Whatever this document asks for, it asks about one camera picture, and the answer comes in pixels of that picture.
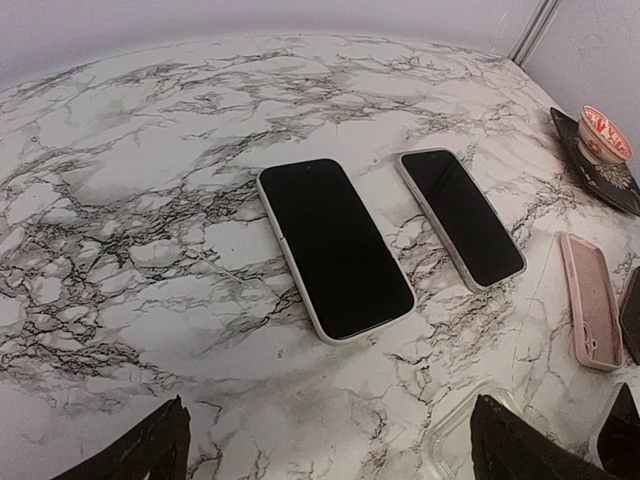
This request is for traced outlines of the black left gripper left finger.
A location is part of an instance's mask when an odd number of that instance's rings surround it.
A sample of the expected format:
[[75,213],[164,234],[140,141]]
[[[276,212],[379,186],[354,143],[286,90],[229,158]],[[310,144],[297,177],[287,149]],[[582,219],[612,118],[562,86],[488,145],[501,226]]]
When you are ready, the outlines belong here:
[[179,396],[163,403],[104,450],[60,479],[184,479],[190,414]]

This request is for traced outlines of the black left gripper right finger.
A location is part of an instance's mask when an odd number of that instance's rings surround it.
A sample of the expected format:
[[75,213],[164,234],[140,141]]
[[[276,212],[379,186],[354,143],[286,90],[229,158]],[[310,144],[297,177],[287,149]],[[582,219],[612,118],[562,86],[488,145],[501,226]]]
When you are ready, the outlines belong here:
[[471,415],[477,479],[613,479],[615,476],[546,438],[489,395]]

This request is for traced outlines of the pink phone case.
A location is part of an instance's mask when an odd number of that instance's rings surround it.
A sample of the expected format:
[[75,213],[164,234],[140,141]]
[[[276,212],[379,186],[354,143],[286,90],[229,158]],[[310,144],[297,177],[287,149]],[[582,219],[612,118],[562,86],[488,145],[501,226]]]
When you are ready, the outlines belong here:
[[568,283],[578,362],[614,371],[623,364],[619,310],[604,253],[594,244],[562,233],[559,242]]

